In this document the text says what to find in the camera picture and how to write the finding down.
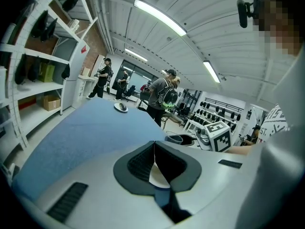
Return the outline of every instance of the white corrugated ceiling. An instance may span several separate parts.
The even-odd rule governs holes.
[[[184,88],[214,92],[264,107],[274,104],[272,89],[287,72],[291,60],[274,62],[270,76],[265,78],[267,57],[260,51],[252,20],[248,21],[248,28],[240,27],[237,0],[144,0],[185,28],[187,35],[182,38],[161,21],[133,7],[133,0],[122,1],[126,0],[106,1],[112,44],[117,53],[130,59],[124,53],[126,47],[142,55],[148,62],[137,60],[138,65],[153,69],[157,76],[161,76],[163,69],[175,68]],[[227,80],[216,84],[204,68],[202,58],[210,60],[217,73]],[[266,86],[261,91],[263,81]]]

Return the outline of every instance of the blue table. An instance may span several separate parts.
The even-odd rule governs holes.
[[[146,112],[134,108],[120,113],[113,105],[94,98],[61,121],[25,162],[13,190],[35,201],[48,186],[94,156],[166,137]]]

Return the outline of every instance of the gray t-shirt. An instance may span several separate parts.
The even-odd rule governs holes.
[[[167,84],[171,85],[169,80],[166,80],[164,78],[159,78],[158,80],[154,81],[151,86],[149,87],[150,90],[153,90],[152,95],[148,99],[148,105],[154,109],[162,109],[159,103],[157,102],[158,100],[158,92],[160,92],[162,89],[164,89]]]

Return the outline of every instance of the metal rack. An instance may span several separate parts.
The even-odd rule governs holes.
[[[86,31],[83,33],[83,35],[81,37],[78,37],[49,6],[49,4],[53,0],[34,0],[34,1],[36,2],[35,6],[28,15],[23,27],[21,28],[15,45],[3,44],[3,43],[0,44],[0,51],[11,53],[10,64],[8,69],[9,73],[6,81],[8,96],[7,99],[3,100],[0,103],[0,108],[5,106],[9,107],[9,111],[11,115],[11,125],[12,125],[7,127],[7,133],[0,139],[0,163],[4,162],[4,160],[8,157],[8,155],[17,145],[20,145],[23,150],[29,147],[29,142],[27,140],[26,135],[37,125],[39,125],[41,122],[49,118],[54,113],[60,112],[60,114],[62,114],[62,101],[60,108],[52,111],[46,111],[36,104],[19,111],[18,100],[29,96],[33,96],[53,90],[57,91],[61,89],[61,94],[59,94],[59,92],[57,91],[59,97],[61,98],[61,96],[64,93],[65,82],[66,82],[65,80],[63,80],[63,83],[59,84],[56,82],[44,83],[44,82],[36,81],[33,83],[27,81],[24,85],[16,85],[14,82],[14,75],[22,55],[25,53],[26,55],[35,56],[35,57],[38,56],[40,58],[49,59],[55,62],[60,62],[64,64],[69,63],[71,66],[71,62],[75,56],[76,50],[80,50],[79,42],[83,40],[85,34],[89,31],[90,27],[97,20],[97,18],[95,19],[92,18],[88,6],[86,4],[86,1],[80,0],[89,18],[90,24],[86,29]],[[32,27],[34,26],[36,20],[45,10],[48,10],[48,15],[50,15],[53,19],[57,19],[57,23],[60,25],[63,31],[65,31],[65,33],[69,35],[70,38],[73,38],[78,42],[74,48],[74,52],[69,61],[39,51],[25,48],[25,44],[27,42],[28,37],[30,36]]]

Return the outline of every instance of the ceiling light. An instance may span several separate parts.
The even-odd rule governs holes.
[[[206,60],[203,62],[203,64],[205,65],[206,69],[209,71],[209,73],[213,77],[214,81],[216,81],[217,83],[220,83],[220,80],[219,80],[218,76],[216,75],[210,61]]]
[[[152,5],[149,5],[142,0],[135,0],[133,5],[137,8],[151,14],[152,16],[156,17],[157,19],[161,20],[164,24],[166,24],[170,28],[172,28],[179,36],[184,36],[186,34],[185,29],[183,29],[180,25],[178,25],[175,21],[173,21],[167,15],[165,15],[161,11],[154,8]]]
[[[133,54],[134,56],[136,56],[136,57],[138,57],[138,58],[140,58],[140,59],[143,59],[144,61],[147,61],[147,59],[143,58],[142,56],[140,56],[140,55],[136,54],[136,53],[135,53],[135,52],[133,52],[133,51],[130,51],[130,50],[129,50],[129,49],[127,49],[127,48],[125,48],[125,51],[127,51],[127,52],[129,52],[129,53]]]
[[[128,71],[133,72],[133,70],[131,70],[131,69],[129,69],[129,68],[127,68],[127,67],[125,67],[125,66],[123,66],[123,68],[124,68],[124,69],[126,69],[126,70],[128,70]]]
[[[151,81],[151,79],[149,79],[149,78],[147,78],[146,76],[144,76],[144,75],[142,75],[144,78],[146,78],[147,80],[150,80]]]

